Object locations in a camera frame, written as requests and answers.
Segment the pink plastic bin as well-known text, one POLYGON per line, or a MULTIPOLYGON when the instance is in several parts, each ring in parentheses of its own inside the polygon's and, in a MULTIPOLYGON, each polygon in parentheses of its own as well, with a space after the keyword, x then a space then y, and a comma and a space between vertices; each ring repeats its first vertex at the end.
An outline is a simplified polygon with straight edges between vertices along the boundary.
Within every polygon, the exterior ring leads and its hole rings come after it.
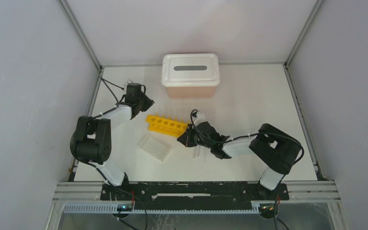
POLYGON ((167 94, 173 99, 211 98, 214 96, 216 86, 208 87, 167 87, 167 94))

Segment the yellow test tube rack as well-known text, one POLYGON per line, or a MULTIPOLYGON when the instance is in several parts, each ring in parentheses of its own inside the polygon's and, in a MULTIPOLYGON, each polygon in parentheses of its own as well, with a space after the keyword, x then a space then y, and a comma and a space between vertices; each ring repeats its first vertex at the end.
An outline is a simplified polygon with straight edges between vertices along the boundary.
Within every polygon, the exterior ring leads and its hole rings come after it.
POLYGON ((187 130, 188 124, 183 121, 171 120, 158 115, 148 115, 145 120, 148 130, 178 138, 187 130))

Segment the white plastic bin lid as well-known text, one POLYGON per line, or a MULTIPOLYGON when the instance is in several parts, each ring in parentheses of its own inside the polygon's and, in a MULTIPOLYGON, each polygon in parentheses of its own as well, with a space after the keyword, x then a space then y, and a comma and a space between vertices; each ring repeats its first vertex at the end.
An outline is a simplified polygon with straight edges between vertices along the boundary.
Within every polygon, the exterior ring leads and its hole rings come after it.
POLYGON ((169 54, 162 60, 161 83, 171 87, 216 87, 218 56, 213 53, 169 54))

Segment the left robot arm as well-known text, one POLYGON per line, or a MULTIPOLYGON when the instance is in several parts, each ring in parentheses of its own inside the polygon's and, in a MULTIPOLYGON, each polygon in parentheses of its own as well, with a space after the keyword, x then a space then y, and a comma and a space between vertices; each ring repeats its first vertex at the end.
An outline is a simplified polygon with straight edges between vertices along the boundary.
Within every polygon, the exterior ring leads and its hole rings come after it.
POLYGON ((96 116, 80 116, 70 138, 70 152, 80 163, 93 167, 106 184, 112 185, 112 194, 120 200, 129 197, 131 188, 124 183, 126 173, 111 159, 112 128, 147 111, 154 101, 146 95, 147 88, 140 83, 127 83, 121 100, 96 116))

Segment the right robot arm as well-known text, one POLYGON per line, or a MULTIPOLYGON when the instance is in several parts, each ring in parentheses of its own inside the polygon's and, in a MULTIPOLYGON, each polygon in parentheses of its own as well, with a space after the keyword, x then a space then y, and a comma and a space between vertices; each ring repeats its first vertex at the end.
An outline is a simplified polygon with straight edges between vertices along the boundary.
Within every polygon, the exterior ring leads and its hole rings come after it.
POLYGON ((263 124, 257 133, 236 138, 219 134, 209 122, 190 124, 177 141, 187 148, 205 147, 221 160, 256 155, 266 164, 257 187, 258 195, 263 199, 271 199, 276 194, 282 179, 305 154, 298 140, 268 123, 263 124))

